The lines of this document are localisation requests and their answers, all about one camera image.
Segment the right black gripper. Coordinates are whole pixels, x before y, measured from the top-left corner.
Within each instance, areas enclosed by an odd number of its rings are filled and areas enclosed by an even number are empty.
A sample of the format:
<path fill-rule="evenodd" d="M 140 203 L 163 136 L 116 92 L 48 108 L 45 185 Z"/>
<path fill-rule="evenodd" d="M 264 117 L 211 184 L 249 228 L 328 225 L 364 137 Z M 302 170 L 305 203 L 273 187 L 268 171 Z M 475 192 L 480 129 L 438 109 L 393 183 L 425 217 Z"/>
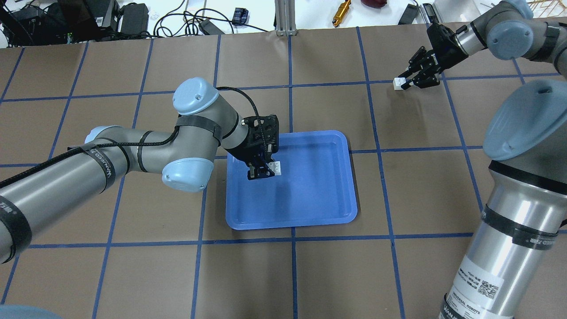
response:
<path fill-rule="evenodd" d="M 426 50 L 424 46 L 421 46 L 409 59 L 409 66 L 398 76 L 405 80 L 402 85 L 403 90 L 413 86 L 425 89 L 439 85 L 443 71 L 454 67 L 468 57 L 459 46 L 456 33 L 448 27 L 434 23 L 427 29 L 427 35 L 432 49 Z"/>

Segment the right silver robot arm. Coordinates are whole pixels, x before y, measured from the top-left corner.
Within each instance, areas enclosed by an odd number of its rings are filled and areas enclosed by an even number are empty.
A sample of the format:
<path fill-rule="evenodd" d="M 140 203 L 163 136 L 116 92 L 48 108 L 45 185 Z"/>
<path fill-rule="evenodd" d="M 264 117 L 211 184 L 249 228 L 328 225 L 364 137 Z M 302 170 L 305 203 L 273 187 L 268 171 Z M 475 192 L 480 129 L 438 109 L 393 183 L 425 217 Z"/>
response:
<path fill-rule="evenodd" d="M 432 23 L 427 35 L 432 49 L 417 50 L 393 81 L 397 89 L 439 85 L 442 71 L 486 49 L 566 75 L 566 24 L 534 19 L 525 0 L 503 0 L 456 31 Z M 494 188 L 440 319 L 514 317 L 566 224 L 566 121 L 566 83 L 553 79 L 522 85 L 495 113 L 483 143 Z"/>

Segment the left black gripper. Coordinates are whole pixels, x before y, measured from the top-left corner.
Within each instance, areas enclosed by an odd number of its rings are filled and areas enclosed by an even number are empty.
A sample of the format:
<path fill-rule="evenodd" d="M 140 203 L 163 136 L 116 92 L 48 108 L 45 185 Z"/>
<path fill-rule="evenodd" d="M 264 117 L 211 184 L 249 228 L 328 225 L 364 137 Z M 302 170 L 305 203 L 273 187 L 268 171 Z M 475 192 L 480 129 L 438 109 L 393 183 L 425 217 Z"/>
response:
<path fill-rule="evenodd" d="M 278 117 L 239 116 L 236 124 L 227 136 L 227 152 L 248 166 L 248 180 L 275 176 L 272 154 L 278 152 Z"/>

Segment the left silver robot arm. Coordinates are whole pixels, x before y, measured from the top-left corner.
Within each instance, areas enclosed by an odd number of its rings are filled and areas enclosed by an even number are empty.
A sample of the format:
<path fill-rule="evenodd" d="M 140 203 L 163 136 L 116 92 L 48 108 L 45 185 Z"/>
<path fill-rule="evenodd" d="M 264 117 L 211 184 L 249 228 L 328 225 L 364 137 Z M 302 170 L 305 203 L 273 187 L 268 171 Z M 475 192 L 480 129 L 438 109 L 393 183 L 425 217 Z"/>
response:
<path fill-rule="evenodd" d="M 243 90 L 184 81 L 172 97 L 171 133 L 99 126 L 83 144 L 1 182 L 1 260 L 10 262 L 67 213 L 128 173 L 160 174 L 170 188 L 206 188 L 218 148 L 248 168 L 248 179 L 277 175 L 278 119 L 261 117 Z"/>

